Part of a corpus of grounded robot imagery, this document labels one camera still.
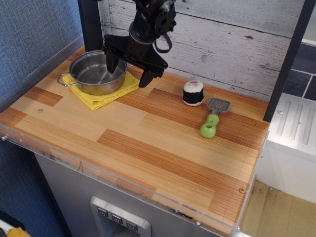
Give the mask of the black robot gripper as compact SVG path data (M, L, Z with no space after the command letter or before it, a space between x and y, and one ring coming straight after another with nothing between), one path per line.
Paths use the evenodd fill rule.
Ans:
M114 73L120 59L142 68L144 71L138 85L140 88L146 87L154 77L161 77L168 67L151 43L141 44L132 36L104 35L103 51L110 74Z

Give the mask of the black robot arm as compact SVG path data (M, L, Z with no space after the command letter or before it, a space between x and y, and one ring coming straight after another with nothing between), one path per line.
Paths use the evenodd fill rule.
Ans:
M108 72L113 74L124 60L143 69L139 87L162 77L168 63L158 53L168 53L172 42L167 35L176 25L175 1L136 0L136 15L128 36L105 35L103 50Z

